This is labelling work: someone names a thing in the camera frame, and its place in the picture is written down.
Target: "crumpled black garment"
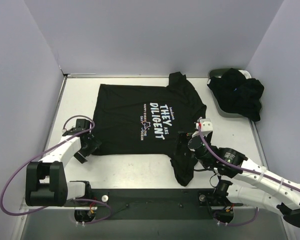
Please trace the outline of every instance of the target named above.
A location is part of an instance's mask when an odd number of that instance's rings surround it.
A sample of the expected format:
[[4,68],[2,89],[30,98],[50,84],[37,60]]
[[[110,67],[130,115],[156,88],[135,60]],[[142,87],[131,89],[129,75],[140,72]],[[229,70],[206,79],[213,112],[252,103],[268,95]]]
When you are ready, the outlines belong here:
[[230,68],[221,78],[211,77],[208,87],[224,112],[240,114],[254,122],[260,121],[260,98],[265,87],[259,80],[246,79],[241,72]]
[[[212,138],[212,132],[208,134],[205,138],[206,141],[210,144]],[[175,150],[173,156],[171,157],[171,165],[173,167],[174,176],[177,182],[182,186],[187,186],[190,181],[194,178],[194,169],[195,165],[198,162],[198,159],[195,157],[193,151],[188,148],[189,140],[180,138],[180,135],[176,139]],[[216,153],[218,148],[216,146],[210,145],[212,150]],[[210,157],[209,159],[202,158],[201,160],[205,162],[205,160],[210,160],[214,157],[211,154],[208,154],[206,157]]]

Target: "gray tray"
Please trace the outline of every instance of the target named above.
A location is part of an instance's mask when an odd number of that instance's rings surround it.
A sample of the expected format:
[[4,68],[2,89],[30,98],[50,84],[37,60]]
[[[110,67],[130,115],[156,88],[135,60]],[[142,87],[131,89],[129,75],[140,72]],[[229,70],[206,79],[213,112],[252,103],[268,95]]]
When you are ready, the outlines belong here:
[[[208,73],[209,81],[210,81],[211,77],[221,78],[222,75],[226,71],[228,71],[229,69],[230,68],[219,68],[219,69],[213,69],[213,70],[211,70]],[[238,68],[235,68],[235,69],[239,70],[245,76],[246,79],[250,79],[251,78],[251,75],[250,75],[250,73],[248,71],[241,70],[241,69],[238,69]],[[241,114],[238,114],[238,113],[230,113],[230,112],[223,111],[220,108],[219,103],[218,103],[218,101],[217,101],[214,93],[212,91],[211,91],[211,93],[212,93],[212,98],[213,98],[214,104],[215,104],[216,109],[217,109],[218,113],[220,114],[220,116],[222,116],[224,118],[245,118],[244,116],[242,116]]]

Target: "wire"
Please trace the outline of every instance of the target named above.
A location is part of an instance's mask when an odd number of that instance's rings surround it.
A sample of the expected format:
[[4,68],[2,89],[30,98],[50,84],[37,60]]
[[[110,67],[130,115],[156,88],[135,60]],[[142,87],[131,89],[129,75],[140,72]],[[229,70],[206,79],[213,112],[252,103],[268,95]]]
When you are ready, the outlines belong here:
[[240,223],[225,223],[225,222],[219,221],[218,219],[216,219],[216,215],[217,215],[218,212],[220,212],[220,211],[215,211],[214,214],[213,214],[213,218],[218,221],[218,224],[220,223],[222,225],[229,226],[229,227],[240,227],[240,226],[244,226],[244,225],[247,225],[247,224],[250,224],[250,223],[254,222],[257,219],[258,215],[259,215],[259,208],[257,207],[255,209],[255,213],[254,213],[253,218],[251,218],[249,221],[240,222]]
[[[236,165],[233,165],[233,164],[231,164],[231,163],[229,163],[229,162],[223,160],[221,157],[219,157],[219,156],[211,149],[211,147],[209,146],[208,142],[206,141],[206,139],[205,139],[203,133],[201,132],[200,127],[198,127],[198,131],[199,131],[199,136],[200,136],[202,142],[204,143],[206,149],[208,149],[208,151],[209,151],[209,152],[210,152],[210,153],[211,153],[218,161],[220,161],[220,162],[223,163],[224,165],[227,165],[227,166],[229,166],[229,167],[231,167],[231,168],[233,168],[233,169],[237,169],[237,170],[239,170],[239,171],[245,171],[245,172],[248,172],[248,173],[261,175],[260,172],[257,172],[257,171],[254,171],[254,170],[250,170],[250,169],[247,169],[247,168],[243,168],[243,167],[240,167],[240,166],[236,166]],[[288,183],[285,183],[285,182],[282,182],[282,183],[281,183],[280,180],[278,180],[278,179],[276,179],[276,178],[274,178],[274,177],[272,177],[272,176],[269,176],[269,175],[267,175],[267,174],[264,174],[263,177],[265,177],[265,178],[267,178],[267,179],[270,179],[270,180],[272,180],[272,181],[274,181],[274,182],[276,182],[276,183],[278,183],[278,184],[282,184],[282,185],[284,185],[284,186],[286,186],[286,187],[288,187],[288,188],[290,188],[290,189],[296,190],[297,192],[300,193],[300,189],[299,189],[299,188],[297,188],[297,187],[295,187],[295,186],[292,186],[292,185],[290,185],[290,184],[288,184]]]
[[234,203],[232,203],[231,207],[230,207],[229,209],[225,210],[225,211],[226,211],[227,213],[228,213],[228,212],[230,212],[231,210],[233,210],[233,209],[234,209],[234,206],[235,206],[235,204],[234,204]]
[[214,176],[217,176],[217,174],[214,174],[214,175],[212,175],[212,176],[210,177],[209,183],[210,183],[211,187],[213,187],[213,188],[215,189],[217,186],[213,186],[212,183],[211,183],[211,179],[212,179]]
[[95,213],[95,212],[92,210],[92,207],[93,207],[94,205],[96,205],[96,203],[95,203],[95,202],[92,202],[92,203],[90,204],[90,212],[91,212],[92,214],[94,214],[94,213]]
[[205,172],[205,171],[208,171],[209,169],[207,168],[203,168],[203,169],[193,169],[193,171],[195,172]]
[[129,206],[130,206],[130,203],[125,204],[123,207],[121,207],[119,210],[117,210],[115,213],[113,213],[112,216],[114,216],[114,215],[116,215],[116,214],[118,214],[118,213],[120,213],[120,212],[128,209]]
[[94,204],[100,204],[100,205],[103,205],[103,206],[105,206],[106,208],[108,208],[110,210],[110,213],[107,216],[101,217],[99,219],[96,219],[96,220],[93,220],[93,221],[90,221],[90,222],[85,222],[84,225],[96,224],[96,223],[99,223],[99,222],[101,222],[103,220],[106,220],[106,219],[108,219],[108,218],[110,218],[112,216],[112,213],[113,213],[112,208],[108,204],[106,204],[106,203],[104,203],[102,201],[93,200],[93,199],[87,199],[87,198],[76,198],[75,201],[79,201],[79,202],[91,202],[91,203],[94,203]]
[[88,119],[91,123],[92,123],[92,126],[89,128],[89,129],[86,129],[86,130],[83,130],[81,132],[78,132],[72,136],[70,136],[69,138],[67,138],[66,140],[62,141],[62,142],[59,142],[57,145],[53,146],[53,147],[50,147],[49,149],[35,155],[34,157],[30,158],[28,161],[26,161],[24,164],[22,164],[8,179],[8,181],[5,183],[2,191],[1,191],[1,194],[0,194],[0,209],[7,215],[10,215],[10,216],[22,216],[22,215],[28,215],[28,214],[32,214],[32,213],[35,213],[35,212],[38,212],[42,209],[45,209],[46,206],[42,206],[42,207],[39,207],[37,209],[33,209],[33,210],[29,210],[29,211],[26,211],[26,212],[10,212],[8,211],[5,206],[4,206],[4,195],[6,193],[6,190],[9,186],[9,184],[12,182],[12,180],[15,178],[15,176],[25,167],[27,166],[30,162],[32,162],[33,160],[37,159],[37,158],[40,158],[42,157],[44,154],[47,154],[49,153],[51,150],[54,150],[58,147],[60,147],[62,144],[66,143],[67,141],[81,135],[81,134],[84,134],[84,133],[87,133],[89,131],[91,131],[92,129],[95,128],[96,124],[95,122],[88,116],[84,116],[84,115],[75,115],[75,116],[72,116],[70,117],[67,121],[65,121],[64,125],[63,125],[63,129],[66,130],[66,125],[67,123],[71,120],[71,119],[74,119],[74,118],[86,118]]

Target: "small white knob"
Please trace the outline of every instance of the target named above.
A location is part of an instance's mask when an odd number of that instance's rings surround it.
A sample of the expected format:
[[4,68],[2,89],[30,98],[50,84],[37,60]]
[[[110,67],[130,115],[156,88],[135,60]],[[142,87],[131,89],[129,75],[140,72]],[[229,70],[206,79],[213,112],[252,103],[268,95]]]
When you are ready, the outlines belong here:
[[101,200],[102,200],[102,202],[106,203],[106,202],[108,202],[109,197],[108,197],[107,195],[103,195],[103,196],[101,197]]

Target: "black cloth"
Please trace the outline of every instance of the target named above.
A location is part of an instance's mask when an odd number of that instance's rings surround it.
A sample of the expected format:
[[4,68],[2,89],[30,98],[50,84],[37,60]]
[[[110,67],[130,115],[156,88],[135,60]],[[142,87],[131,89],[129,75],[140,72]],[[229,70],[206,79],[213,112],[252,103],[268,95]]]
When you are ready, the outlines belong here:
[[205,118],[207,107],[180,72],[169,75],[169,85],[101,84],[92,133],[102,142],[94,155],[165,154],[175,176],[187,185],[196,159],[174,157],[178,131],[194,132],[194,122]]
[[260,121],[260,98],[265,88],[259,80],[246,79],[241,72],[231,68],[221,78],[211,77],[208,87],[224,112]]

